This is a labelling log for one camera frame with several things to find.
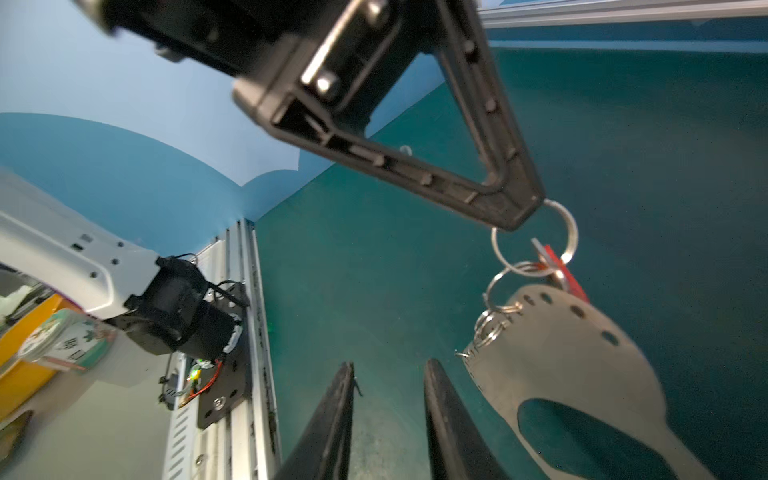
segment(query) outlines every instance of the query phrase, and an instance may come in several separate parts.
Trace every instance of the metal frame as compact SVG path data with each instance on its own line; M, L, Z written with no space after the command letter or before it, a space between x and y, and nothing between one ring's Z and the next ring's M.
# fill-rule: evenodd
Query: metal frame
M240 403L227 417L205 430L197 428L198 399L174 410L162 479L269 480L280 467L280 435L253 223L238 221L197 256L197 266L208 281L245 283L250 304L247 331L253 373L252 400ZM174 355L178 357L174 365L180 372L184 371L185 355Z
M544 0L480 8L485 28L768 15L768 0Z

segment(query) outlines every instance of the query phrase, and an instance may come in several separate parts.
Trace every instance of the plastic container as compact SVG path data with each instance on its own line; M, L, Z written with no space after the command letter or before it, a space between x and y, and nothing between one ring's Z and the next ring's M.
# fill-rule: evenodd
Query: plastic container
M83 313L62 309L24 341L18 358L67 372L90 369L107 352L115 331Z

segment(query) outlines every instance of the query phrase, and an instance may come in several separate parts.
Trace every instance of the gray floor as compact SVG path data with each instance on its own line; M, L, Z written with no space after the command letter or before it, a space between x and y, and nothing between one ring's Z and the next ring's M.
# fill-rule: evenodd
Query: gray floor
M160 478L170 413L157 403L157 379L166 361L121 334L91 371L56 375L25 406L35 417L0 478Z

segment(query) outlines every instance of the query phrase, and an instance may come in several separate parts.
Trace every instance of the screw hole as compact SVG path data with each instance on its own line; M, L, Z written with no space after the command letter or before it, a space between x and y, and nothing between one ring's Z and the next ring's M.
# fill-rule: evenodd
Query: screw hole
M617 346L619 344L619 339L616 338L616 336L613 333L608 332L607 330L603 330L603 333L601 333L600 336L603 337L603 339L606 342L610 343L613 346Z
M571 305L571 312L573 312L574 315L576 315L579 318L585 317L584 311L575 305Z

